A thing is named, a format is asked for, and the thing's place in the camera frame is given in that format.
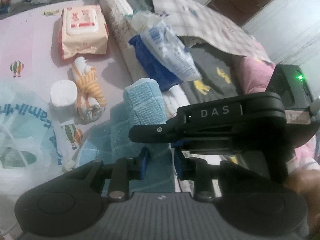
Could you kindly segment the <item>person right hand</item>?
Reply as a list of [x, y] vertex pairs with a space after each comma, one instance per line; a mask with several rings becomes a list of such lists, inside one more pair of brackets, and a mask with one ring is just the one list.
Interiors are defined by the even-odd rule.
[[319, 170], [301, 169], [293, 172], [284, 185], [289, 189], [306, 196], [309, 208], [309, 220], [319, 221]]

